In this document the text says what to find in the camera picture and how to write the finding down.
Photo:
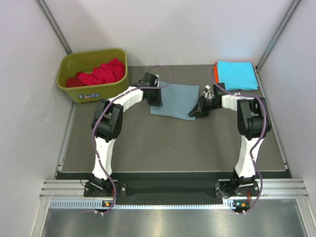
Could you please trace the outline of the grey-blue t-shirt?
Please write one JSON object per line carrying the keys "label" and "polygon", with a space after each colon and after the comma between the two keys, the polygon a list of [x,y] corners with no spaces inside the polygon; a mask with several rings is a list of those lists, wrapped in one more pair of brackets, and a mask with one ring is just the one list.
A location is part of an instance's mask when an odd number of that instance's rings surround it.
{"label": "grey-blue t-shirt", "polygon": [[195,121],[189,112],[198,102],[199,85],[169,84],[161,89],[162,106],[150,107],[150,114]]}

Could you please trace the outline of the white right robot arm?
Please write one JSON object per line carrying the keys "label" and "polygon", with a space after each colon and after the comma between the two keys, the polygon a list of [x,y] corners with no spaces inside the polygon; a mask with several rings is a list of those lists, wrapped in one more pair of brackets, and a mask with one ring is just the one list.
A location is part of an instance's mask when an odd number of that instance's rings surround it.
{"label": "white right robot arm", "polygon": [[255,164],[260,146],[267,133],[272,129],[266,99],[263,97],[244,97],[239,93],[225,90],[224,83],[206,85],[197,104],[189,112],[190,117],[209,116],[216,109],[229,109],[237,113],[237,129],[241,135],[239,157],[229,182],[220,182],[218,195],[240,196],[255,190]]}

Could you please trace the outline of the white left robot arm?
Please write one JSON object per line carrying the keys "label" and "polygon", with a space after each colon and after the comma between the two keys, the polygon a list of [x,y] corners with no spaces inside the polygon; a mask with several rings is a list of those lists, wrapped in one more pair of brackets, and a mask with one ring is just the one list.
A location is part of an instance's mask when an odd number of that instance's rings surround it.
{"label": "white left robot arm", "polygon": [[111,162],[115,141],[122,130],[123,114],[144,100],[150,106],[162,106],[158,76],[151,73],[145,73],[139,82],[119,95],[110,99],[101,99],[97,103],[91,123],[95,165],[89,182],[102,196],[115,193],[114,181],[111,178]]}

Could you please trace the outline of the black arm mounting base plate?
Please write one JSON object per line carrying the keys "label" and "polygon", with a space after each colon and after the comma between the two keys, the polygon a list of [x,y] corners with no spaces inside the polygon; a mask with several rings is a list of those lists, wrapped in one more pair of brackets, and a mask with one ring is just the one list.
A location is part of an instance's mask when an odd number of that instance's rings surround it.
{"label": "black arm mounting base plate", "polygon": [[84,197],[131,197],[135,194],[206,194],[212,198],[249,197],[259,194],[258,183],[236,188],[230,180],[116,180],[88,181]]}

